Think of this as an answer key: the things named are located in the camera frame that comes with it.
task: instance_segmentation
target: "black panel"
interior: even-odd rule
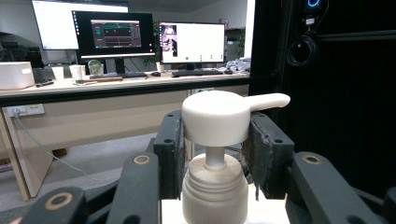
[[[161,199],[180,199],[185,165],[183,133],[181,111],[165,115],[153,143],[161,166]]]
[[[396,30],[396,1],[329,1],[328,13],[318,28],[319,34]]]
[[[396,42],[323,42],[319,64],[290,76],[288,129],[296,150],[328,158],[354,187],[396,186]]]
[[[269,77],[276,70],[276,51],[279,39],[281,4],[278,1],[256,1],[251,51],[251,77]],[[254,82],[249,94],[269,93],[273,82]]]

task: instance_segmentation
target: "cable connector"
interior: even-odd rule
[[[14,115],[14,117],[16,119],[20,117],[20,113],[21,113],[21,111],[18,108],[12,109],[12,114]]]

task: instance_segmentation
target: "white box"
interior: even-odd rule
[[[35,85],[29,62],[0,63],[0,91],[19,90]]]

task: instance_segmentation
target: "computer monitor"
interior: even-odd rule
[[[78,49],[72,10],[128,12],[125,1],[32,0],[43,49]]]
[[[224,63],[224,24],[159,21],[161,63]]]
[[[152,14],[72,11],[81,60],[155,55]],[[124,63],[116,60],[116,72]]]

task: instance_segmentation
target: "cable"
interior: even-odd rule
[[[309,53],[305,60],[297,60],[295,54],[297,50],[300,49],[302,53],[304,50],[302,47],[307,46]],[[296,41],[294,41],[288,50],[287,60],[288,63],[295,67],[309,67],[313,63],[315,63],[319,58],[319,48],[318,45],[315,43],[314,39],[309,37],[308,35],[300,36]]]
[[[69,64],[71,64],[72,62],[70,61],[70,55],[69,55],[68,50],[66,49],[64,52],[66,53],[67,62],[68,62]]]
[[[327,0],[327,7],[326,7],[326,10],[325,10],[324,13],[323,13],[322,18],[321,18],[320,21],[318,22],[318,24],[317,24],[317,26],[315,27],[315,29],[313,29],[310,33],[314,34],[315,31],[318,29],[318,27],[320,26],[320,23],[323,21],[324,17],[325,17],[326,14],[327,14],[327,11],[329,10],[329,6],[330,6],[330,2],[329,2],[329,0]]]
[[[133,61],[131,58],[129,58],[129,60],[130,60],[131,63],[134,65],[134,67],[137,69],[137,71],[140,72],[140,69],[136,66],[136,64],[134,63],[134,61]]]
[[[225,149],[230,150],[230,151],[235,151],[235,152],[241,151],[241,148],[236,148],[236,147],[225,147]]]
[[[119,63],[119,64],[121,64],[122,66],[124,66],[127,70],[128,70],[128,72],[131,72],[130,70],[129,70],[129,68],[127,67],[127,66],[125,66],[125,64],[124,63],[122,63],[122,62],[120,62],[119,60],[114,60],[116,63]]]
[[[308,31],[305,35],[299,36],[296,41],[291,43],[287,54],[287,61],[291,66],[307,68],[318,61],[319,48],[311,36],[316,34],[315,31],[326,16],[329,6],[330,3],[329,0],[327,0],[326,10],[317,26],[313,30]],[[304,52],[304,47],[307,47],[309,50],[307,56],[305,56],[306,53]]]
[[[77,170],[77,171],[82,172],[85,176],[87,176],[87,177],[88,177],[89,179],[91,179],[91,180],[95,180],[95,181],[107,181],[107,180],[111,180],[111,179],[117,178],[117,177],[110,177],[110,178],[107,178],[107,179],[96,179],[96,178],[93,178],[93,177],[91,177],[90,175],[88,175],[87,173],[85,173],[85,171],[83,171],[83,170],[81,170],[81,169],[79,169],[79,168],[77,168],[77,167],[71,165],[70,163],[67,163],[66,161],[63,161],[63,160],[59,159],[58,157],[56,157],[56,156],[50,154],[46,149],[43,148],[43,146],[40,144],[40,142],[39,142],[34,136],[32,136],[32,135],[30,134],[30,132],[29,132],[29,131],[25,128],[25,126],[22,124],[22,122],[21,122],[21,120],[20,120],[20,113],[21,113],[21,111],[20,111],[19,109],[13,109],[13,110],[12,110],[12,114],[14,115],[15,119],[17,119],[18,123],[22,126],[22,128],[23,128],[23,129],[25,130],[25,132],[29,135],[29,137],[31,137],[31,138],[33,139],[33,141],[35,141],[35,142],[38,144],[38,146],[40,147],[40,149],[43,150],[47,155],[51,156],[53,159],[55,159],[55,160],[57,160],[57,161],[60,161],[60,162],[62,162],[63,164],[66,164],[67,166],[69,166],[69,167],[71,167],[71,168],[73,168],[73,169],[75,169],[75,170]]]

